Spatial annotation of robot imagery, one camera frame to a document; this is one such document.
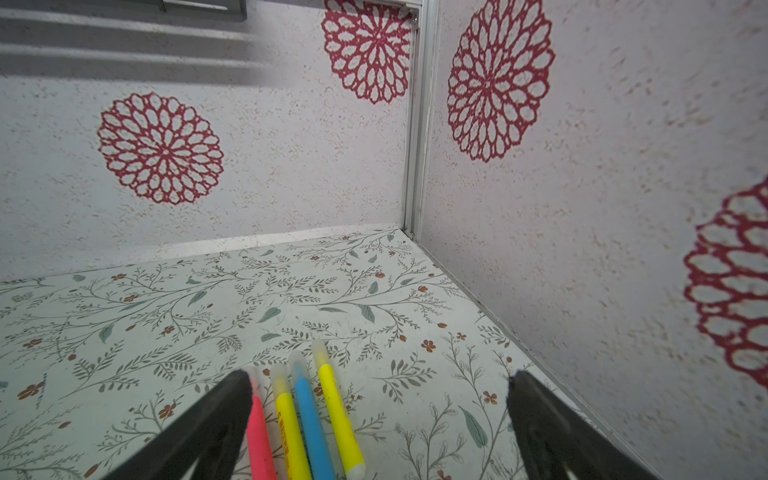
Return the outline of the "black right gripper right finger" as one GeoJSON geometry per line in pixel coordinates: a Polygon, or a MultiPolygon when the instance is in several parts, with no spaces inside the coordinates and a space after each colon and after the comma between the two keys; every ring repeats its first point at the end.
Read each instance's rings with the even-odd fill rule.
{"type": "Polygon", "coordinates": [[[508,380],[507,412],[530,479],[655,478],[526,371],[508,380]]]}

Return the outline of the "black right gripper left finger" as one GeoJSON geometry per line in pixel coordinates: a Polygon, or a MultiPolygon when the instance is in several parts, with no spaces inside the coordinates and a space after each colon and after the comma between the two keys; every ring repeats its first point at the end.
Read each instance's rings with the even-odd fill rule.
{"type": "Polygon", "coordinates": [[[250,377],[229,373],[109,479],[229,479],[253,405],[250,377]]]}

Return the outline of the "pink highlighter pen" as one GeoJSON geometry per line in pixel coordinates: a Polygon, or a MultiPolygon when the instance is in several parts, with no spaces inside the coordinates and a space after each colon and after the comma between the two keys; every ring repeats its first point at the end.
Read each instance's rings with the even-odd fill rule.
{"type": "Polygon", "coordinates": [[[245,432],[253,480],[276,480],[270,439],[263,405],[258,394],[252,396],[252,406],[245,432]]]}

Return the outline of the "yellow highlighter pen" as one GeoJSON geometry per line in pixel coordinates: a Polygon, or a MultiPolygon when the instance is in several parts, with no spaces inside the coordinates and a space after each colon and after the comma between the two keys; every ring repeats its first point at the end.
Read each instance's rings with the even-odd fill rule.
{"type": "Polygon", "coordinates": [[[366,462],[348,418],[333,368],[327,362],[318,363],[317,373],[346,478],[363,480],[367,474],[366,462]]]}
{"type": "Polygon", "coordinates": [[[275,406],[286,474],[290,480],[311,480],[311,468],[291,393],[275,390],[275,406]]]}

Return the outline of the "translucent clear pen cap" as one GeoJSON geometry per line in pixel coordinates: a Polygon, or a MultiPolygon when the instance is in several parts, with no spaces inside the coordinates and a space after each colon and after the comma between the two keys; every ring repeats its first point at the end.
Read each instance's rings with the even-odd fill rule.
{"type": "Polygon", "coordinates": [[[309,379],[307,360],[301,350],[293,350],[289,354],[288,367],[294,382],[298,382],[301,379],[309,379]]]}

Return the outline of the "blue highlighter pen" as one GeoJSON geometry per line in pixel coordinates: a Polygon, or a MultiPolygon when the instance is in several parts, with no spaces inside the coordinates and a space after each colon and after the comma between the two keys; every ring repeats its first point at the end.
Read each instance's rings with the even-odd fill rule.
{"type": "Polygon", "coordinates": [[[292,380],[312,478],[336,480],[335,468],[310,382],[296,373],[292,375],[292,380]]]}

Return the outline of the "translucent yellow pen cap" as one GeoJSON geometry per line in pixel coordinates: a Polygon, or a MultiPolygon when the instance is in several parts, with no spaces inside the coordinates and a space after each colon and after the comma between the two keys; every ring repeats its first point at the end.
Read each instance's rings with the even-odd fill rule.
{"type": "Polygon", "coordinates": [[[322,339],[315,339],[312,342],[311,350],[317,370],[330,363],[330,355],[326,343],[322,339]]]}

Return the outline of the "translucent white pen cap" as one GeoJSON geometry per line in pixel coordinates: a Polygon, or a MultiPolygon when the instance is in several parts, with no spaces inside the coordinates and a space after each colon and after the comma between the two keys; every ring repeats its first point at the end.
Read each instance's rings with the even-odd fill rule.
{"type": "Polygon", "coordinates": [[[278,399],[283,394],[291,394],[289,371],[285,364],[277,363],[272,365],[269,376],[275,399],[278,399]]]}

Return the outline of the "dark grey wall shelf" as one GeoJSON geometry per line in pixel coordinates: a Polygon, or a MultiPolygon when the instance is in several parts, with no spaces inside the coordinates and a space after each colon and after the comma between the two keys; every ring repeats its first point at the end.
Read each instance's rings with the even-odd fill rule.
{"type": "Polygon", "coordinates": [[[92,1],[92,4],[228,22],[244,22],[248,17],[245,1],[106,0],[92,1]]]}

